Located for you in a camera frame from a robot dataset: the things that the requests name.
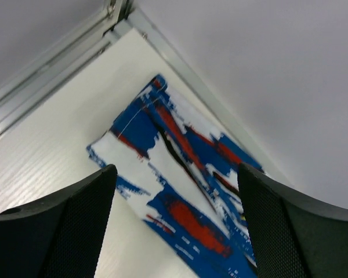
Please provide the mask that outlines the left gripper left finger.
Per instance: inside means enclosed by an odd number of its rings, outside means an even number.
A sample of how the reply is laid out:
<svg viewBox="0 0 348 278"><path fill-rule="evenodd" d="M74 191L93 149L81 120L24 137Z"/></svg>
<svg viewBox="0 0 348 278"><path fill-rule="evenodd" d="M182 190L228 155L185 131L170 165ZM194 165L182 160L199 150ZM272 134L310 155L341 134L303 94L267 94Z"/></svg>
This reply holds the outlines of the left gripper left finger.
<svg viewBox="0 0 348 278"><path fill-rule="evenodd" d="M0 213L0 277L93 277L113 202L113 164Z"/></svg>

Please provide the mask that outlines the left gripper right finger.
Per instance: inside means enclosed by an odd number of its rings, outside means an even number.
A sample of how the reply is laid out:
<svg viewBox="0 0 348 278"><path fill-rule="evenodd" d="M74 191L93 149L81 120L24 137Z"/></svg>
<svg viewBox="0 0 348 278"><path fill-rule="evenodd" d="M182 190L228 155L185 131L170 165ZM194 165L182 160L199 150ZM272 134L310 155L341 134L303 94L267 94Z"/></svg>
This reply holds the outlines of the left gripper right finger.
<svg viewBox="0 0 348 278"><path fill-rule="evenodd" d="M238 187L258 277L348 277L348 209L241 163Z"/></svg>

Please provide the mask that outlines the blue white red patterned trousers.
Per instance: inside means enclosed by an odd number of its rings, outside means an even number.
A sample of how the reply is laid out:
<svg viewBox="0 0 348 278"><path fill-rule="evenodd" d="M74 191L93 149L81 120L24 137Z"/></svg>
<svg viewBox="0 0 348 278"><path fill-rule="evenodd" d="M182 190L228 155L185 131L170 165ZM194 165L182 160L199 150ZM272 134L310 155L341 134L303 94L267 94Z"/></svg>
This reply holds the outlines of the blue white red patterned trousers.
<svg viewBox="0 0 348 278"><path fill-rule="evenodd" d="M261 165L156 75L87 146L116 189L199 277L256 277L238 167Z"/></svg>

